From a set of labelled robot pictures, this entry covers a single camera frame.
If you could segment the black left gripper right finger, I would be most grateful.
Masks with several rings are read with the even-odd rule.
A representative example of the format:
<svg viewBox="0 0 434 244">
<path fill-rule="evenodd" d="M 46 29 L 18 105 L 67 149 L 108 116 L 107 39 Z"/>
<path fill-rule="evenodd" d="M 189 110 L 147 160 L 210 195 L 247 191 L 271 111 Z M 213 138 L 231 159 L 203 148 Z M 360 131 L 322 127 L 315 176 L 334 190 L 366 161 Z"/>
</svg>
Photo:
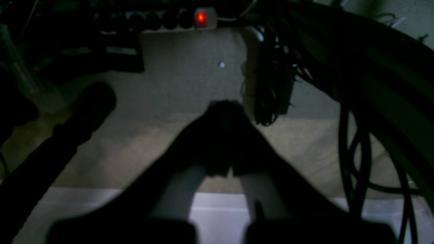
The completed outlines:
<svg viewBox="0 0 434 244">
<path fill-rule="evenodd" d="M 231 115 L 237 145 L 232 166 L 251 210 L 247 244 L 397 243 L 389 225 L 352 217 L 312 187 L 251 124 L 240 103 L 231 102 Z"/>
</svg>

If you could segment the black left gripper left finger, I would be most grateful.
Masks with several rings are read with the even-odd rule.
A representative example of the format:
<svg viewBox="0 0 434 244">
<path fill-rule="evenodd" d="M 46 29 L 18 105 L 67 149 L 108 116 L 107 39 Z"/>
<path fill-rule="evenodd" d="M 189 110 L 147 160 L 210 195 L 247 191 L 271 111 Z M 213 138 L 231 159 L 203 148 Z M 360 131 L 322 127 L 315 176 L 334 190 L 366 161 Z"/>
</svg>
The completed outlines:
<svg viewBox="0 0 434 244">
<path fill-rule="evenodd" d="M 121 194 L 78 217 L 57 221 L 49 244 L 195 244 L 189 215 L 206 176 L 228 173 L 234 102 L 209 105 Z"/>
</svg>

